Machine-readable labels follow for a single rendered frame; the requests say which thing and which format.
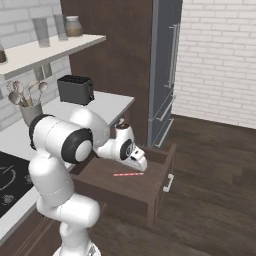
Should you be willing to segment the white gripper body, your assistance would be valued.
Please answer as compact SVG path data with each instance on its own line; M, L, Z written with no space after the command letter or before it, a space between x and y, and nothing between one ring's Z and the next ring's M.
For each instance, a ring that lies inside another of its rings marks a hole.
M144 172L147 169L147 159L145 157L145 152L141 150L140 148L136 147L131 155L130 155L130 160L132 166L139 171Z

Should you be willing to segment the red straw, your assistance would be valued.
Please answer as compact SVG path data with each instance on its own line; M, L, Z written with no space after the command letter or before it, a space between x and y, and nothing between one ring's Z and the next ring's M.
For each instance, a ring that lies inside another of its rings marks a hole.
M114 173L113 177L133 177L133 176L143 176L143 172L131 172L131 173Z

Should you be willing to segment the brown wooden drawer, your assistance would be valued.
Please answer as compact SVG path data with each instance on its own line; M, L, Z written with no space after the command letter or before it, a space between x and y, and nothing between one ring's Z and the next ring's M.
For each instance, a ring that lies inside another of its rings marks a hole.
M177 145L168 152L143 147L148 162L143 176L113 177L114 173L131 173L133 169L113 160L89 158L71 171L75 191L96 201L112 205L147 218L152 228L169 183L168 174L174 172Z

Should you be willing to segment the grey fridge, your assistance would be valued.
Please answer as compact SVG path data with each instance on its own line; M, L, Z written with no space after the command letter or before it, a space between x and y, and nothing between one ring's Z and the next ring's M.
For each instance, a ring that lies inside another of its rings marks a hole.
M160 148L172 126L171 116L183 0L154 0L150 93L149 147Z

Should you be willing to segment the black toaster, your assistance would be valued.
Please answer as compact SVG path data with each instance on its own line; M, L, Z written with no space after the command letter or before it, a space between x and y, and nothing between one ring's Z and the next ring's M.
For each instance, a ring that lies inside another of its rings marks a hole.
M65 75L57 80L61 102L88 105L95 99L90 77Z

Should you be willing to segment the tall brown cupboard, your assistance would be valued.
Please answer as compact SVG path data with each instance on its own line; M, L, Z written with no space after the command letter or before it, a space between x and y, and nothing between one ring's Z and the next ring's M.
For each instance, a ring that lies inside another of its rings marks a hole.
M86 34L106 40L70 56L71 73L93 80L97 91L133 96L129 122L136 142L148 138L153 0L61 0Z

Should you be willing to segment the grey utensil pot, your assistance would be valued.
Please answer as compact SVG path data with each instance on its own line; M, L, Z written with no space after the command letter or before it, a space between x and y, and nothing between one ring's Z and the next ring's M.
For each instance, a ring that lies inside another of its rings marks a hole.
M23 117L23 120L27 126L33 121L35 117L43 113L41 104L29 106L29 107L20 107L20 111Z

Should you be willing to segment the black hob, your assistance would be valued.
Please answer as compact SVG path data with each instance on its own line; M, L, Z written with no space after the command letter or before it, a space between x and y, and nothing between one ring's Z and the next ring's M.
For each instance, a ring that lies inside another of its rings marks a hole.
M0 151L0 218L32 187L29 161Z

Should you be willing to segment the brown base cupboard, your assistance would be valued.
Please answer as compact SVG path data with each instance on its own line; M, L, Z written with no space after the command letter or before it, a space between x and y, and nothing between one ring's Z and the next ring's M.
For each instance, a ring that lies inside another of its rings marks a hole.
M59 226L34 210L0 245L0 256L53 256L61 246Z

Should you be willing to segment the brown jar with lid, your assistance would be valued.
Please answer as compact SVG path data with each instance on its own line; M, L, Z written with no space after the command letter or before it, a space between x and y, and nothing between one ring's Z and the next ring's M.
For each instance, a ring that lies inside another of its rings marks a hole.
M79 37L83 35L83 28L78 16L67 16L65 26L69 37Z

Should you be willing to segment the grey wall socket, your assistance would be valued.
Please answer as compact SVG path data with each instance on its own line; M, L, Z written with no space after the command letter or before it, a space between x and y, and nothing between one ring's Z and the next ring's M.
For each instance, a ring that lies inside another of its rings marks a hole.
M41 67L34 69L35 77L37 81L42 81L52 75L51 64L45 64Z

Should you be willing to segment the white wall shelf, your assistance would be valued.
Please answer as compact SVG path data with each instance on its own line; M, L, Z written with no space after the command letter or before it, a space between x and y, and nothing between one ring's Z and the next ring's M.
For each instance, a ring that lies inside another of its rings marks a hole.
M66 41L52 36L49 47L40 47L38 42L34 41L6 49L7 63L0 65L0 81L9 80L105 40L105 35L83 34L80 37L70 37Z

